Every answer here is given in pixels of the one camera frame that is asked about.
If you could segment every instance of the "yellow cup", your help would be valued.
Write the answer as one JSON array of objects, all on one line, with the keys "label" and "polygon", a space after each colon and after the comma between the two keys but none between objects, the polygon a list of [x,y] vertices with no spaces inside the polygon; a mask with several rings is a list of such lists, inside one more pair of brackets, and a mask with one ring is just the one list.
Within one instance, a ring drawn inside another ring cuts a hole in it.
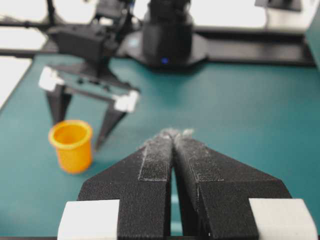
[{"label": "yellow cup", "polygon": [[69,174],[84,172],[92,163],[91,126],[80,120],[66,120],[49,132],[49,141],[55,147],[60,167]]}]

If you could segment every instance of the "plastic cup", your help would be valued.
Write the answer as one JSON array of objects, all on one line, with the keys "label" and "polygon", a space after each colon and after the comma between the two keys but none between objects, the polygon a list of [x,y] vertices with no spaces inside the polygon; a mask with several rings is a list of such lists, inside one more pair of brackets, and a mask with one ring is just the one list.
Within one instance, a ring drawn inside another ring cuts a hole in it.
[{"label": "plastic cup", "polygon": [[55,147],[60,167],[69,174],[79,174],[92,163],[91,126],[81,120],[66,120],[49,132],[49,142]]}]

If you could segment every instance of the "teal table surface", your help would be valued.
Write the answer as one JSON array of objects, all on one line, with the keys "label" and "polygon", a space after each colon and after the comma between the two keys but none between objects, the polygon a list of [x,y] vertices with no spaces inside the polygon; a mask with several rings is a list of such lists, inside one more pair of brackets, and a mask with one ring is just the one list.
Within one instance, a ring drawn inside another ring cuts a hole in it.
[{"label": "teal table surface", "polygon": [[[140,87],[140,103],[95,153],[90,169],[68,175],[59,169],[48,142],[51,116],[38,80],[46,64],[79,61],[36,57],[0,112],[0,236],[56,236],[66,202],[77,199],[86,179],[168,127],[192,128],[194,138],[212,149],[282,179],[294,198],[305,200],[320,230],[316,68],[206,63],[178,74],[113,59],[114,73]],[[106,108],[101,101],[75,95],[66,118],[90,123],[95,141]],[[171,200],[171,232],[181,235],[174,179]]]}]

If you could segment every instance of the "blue led light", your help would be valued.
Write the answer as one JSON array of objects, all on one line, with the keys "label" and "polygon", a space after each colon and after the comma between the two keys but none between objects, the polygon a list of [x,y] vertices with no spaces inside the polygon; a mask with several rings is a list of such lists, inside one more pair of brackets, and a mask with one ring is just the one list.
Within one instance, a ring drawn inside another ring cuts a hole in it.
[{"label": "blue led light", "polygon": [[169,63],[169,59],[166,57],[161,58],[161,63],[162,64],[168,64]]}]

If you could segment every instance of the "orange cup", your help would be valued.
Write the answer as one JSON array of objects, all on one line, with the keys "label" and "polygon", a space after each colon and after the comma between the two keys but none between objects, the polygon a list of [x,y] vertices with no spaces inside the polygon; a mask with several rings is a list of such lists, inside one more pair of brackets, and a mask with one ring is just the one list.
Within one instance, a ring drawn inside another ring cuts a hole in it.
[{"label": "orange cup", "polygon": [[92,163],[91,126],[81,120],[66,120],[49,132],[49,142],[55,147],[60,167],[69,174],[79,174]]}]

